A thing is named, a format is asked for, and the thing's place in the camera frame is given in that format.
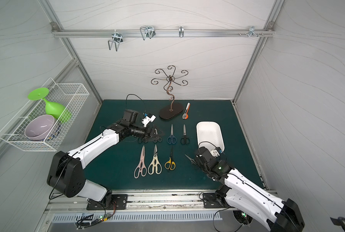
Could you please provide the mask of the small black scissors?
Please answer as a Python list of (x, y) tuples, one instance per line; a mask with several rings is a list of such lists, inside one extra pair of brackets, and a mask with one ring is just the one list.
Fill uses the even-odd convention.
[(162, 142), (162, 138), (161, 138), (160, 136), (154, 136), (152, 141), (153, 141), (154, 143)]

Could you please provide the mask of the tiny black scissors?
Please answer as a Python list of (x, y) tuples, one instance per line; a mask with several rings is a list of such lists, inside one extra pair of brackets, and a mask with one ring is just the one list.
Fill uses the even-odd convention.
[(190, 163), (191, 163), (191, 166), (192, 166), (194, 169), (199, 168), (198, 165), (197, 165), (197, 163), (196, 163), (196, 161), (195, 161), (194, 159), (192, 159), (191, 157), (189, 157), (189, 156), (186, 155), (186, 154), (185, 154), (185, 156), (186, 156), (187, 159), (189, 159), (189, 161), (190, 161)]

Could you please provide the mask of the blue handled scissors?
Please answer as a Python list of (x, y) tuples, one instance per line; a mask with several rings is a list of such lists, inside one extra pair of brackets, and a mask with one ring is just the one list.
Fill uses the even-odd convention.
[(173, 134), (173, 125), (171, 125), (171, 133), (167, 138), (167, 143), (170, 145), (175, 145), (177, 142), (177, 138)]

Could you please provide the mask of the beige scissors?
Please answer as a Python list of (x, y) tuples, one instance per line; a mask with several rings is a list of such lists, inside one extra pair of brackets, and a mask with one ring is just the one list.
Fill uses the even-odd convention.
[(154, 147), (153, 158), (152, 158), (151, 163), (148, 166), (147, 173), (149, 175), (153, 175), (153, 174), (159, 175), (162, 173), (162, 165), (160, 164), (159, 159), (158, 159), (157, 145), (155, 145)]

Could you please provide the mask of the white storage box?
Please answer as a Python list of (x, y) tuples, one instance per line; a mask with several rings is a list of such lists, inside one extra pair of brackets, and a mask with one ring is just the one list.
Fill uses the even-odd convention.
[(213, 121), (201, 121), (196, 125), (198, 148), (225, 150), (220, 125)]

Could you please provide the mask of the pink scissors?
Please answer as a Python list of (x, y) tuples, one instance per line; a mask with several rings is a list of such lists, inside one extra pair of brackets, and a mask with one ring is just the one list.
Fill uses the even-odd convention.
[(139, 164), (134, 170), (134, 178), (137, 179), (139, 176), (145, 177), (147, 174), (147, 168), (144, 163), (145, 160), (145, 146), (142, 146)]

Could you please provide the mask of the yellow black scissors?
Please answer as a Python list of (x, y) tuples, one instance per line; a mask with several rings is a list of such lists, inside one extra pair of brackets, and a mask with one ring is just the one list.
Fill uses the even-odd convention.
[(176, 168), (176, 164), (173, 160), (173, 147), (171, 147), (169, 160), (165, 163), (164, 167), (167, 169), (167, 171), (173, 171)]

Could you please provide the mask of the black handled scissors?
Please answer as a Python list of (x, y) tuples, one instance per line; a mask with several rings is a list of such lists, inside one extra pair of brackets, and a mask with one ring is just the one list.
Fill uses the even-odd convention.
[(183, 136), (182, 136), (182, 138), (180, 140), (180, 143), (182, 145), (188, 145), (190, 143), (190, 139), (187, 136), (187, 130), (186, 130), (186, 125), (185, 124), (183, 125)]

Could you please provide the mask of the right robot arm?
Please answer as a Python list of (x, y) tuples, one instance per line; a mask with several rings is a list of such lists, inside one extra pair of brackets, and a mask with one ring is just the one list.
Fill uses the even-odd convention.
[(195, 163), (221, 187), (215, 200), (221, 208), (237, 208), (270, 232), (301, 232), (305, 227), (299, 206), (291, 199), (274, 196), (232, 168), (205, 147), (195, 152)]

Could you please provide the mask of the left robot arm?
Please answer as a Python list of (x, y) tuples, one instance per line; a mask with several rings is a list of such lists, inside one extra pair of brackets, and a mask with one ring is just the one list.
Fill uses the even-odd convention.
[(84, 169), (105, 150), (125, 138), (133, 136), (141, 142), (146, 142), (157, 137), (155, 132), (163, 135), (163, 132), (154, 125), (143, 127), (114, 123), (84, 145), (69, 152), (57, 152), (52, 159), (47, 184), (67, 198), (83, 197), (108, 207), (111, 203), (112, 191), (87, 180)]

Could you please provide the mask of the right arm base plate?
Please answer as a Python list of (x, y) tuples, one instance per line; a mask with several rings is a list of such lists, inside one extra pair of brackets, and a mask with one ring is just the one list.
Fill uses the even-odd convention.
[(203, 202), (204, 208), (228, 208), (229, 205), (221, 198), (217, 197), (215, 193), (200, 193), (199, 198)]

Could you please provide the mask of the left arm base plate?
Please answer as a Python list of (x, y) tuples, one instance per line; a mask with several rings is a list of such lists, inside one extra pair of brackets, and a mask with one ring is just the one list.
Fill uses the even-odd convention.
[(127, 200), (127, 194), (108, 194), (99, 202), (88, 199), (86, 210), (125, 210)]

